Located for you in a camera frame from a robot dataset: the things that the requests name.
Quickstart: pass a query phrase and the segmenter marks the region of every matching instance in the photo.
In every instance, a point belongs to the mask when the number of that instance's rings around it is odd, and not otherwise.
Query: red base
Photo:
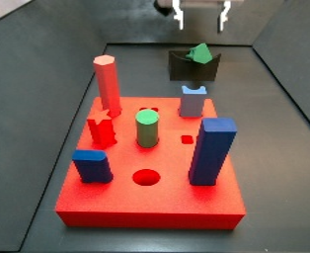
[[[56,212],[68,226],[234,229],[246,207],[230,156],[216,186],[195,187],[188,182],[200,118],[177,114],[177,98],[121,98],[123,114],[113,119],[117,143],[105,149],[115,175],[109,184],[83,184],[69,165]],[[140,108],[159,112],[159,144],[141,148],[136,141],[136,113]],[[101,109],[100,98],[92,110]],[[216,117],[205,100],[203,117]],[[77,149],[99,149],[88,126]],[[159,173],[137,173],[151,169]]]

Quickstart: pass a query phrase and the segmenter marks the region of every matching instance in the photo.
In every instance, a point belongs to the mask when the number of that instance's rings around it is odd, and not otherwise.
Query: black floor
[[[179,97],[163,45],[109,45],[123,96]],[[248,214],[235,231],[69,228],[53,212],[92,99],[92,81],[24,243],[24,251],[310,251],[310,126],[250,47],[222,53],[218,79],[207,86],[220,117],[239,134],[231,150]]]

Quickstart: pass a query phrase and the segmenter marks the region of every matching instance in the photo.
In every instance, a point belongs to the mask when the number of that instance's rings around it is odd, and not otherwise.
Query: circular hole
[[[133,174],[133,181],[141,186],[152,186],[159,182],[160,175],[156,170],[139,170]]]

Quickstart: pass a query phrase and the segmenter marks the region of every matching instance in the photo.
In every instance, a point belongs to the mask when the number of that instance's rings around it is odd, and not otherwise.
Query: light blue block
[[[181,86],[181,98],[179,114],[181,117],[201,117],[204,100],[207,97],[205,87],[191,90],[187,86]]]

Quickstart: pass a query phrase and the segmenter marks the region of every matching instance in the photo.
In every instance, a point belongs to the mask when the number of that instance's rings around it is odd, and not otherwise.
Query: short blue block
[[[179,109],[181,117],[201,117],[205,97],[207,90],[204,86],[201,86],[197,90],[191,90],[187,86],[181,86]]]
[[[72,160],[83,183],[109,183],[113,180],[107,153],[103,150],[75,150]]]
[[[189,168],[189,184],[215,186],[223,163],[238,132],[230,118],[204,118]]]

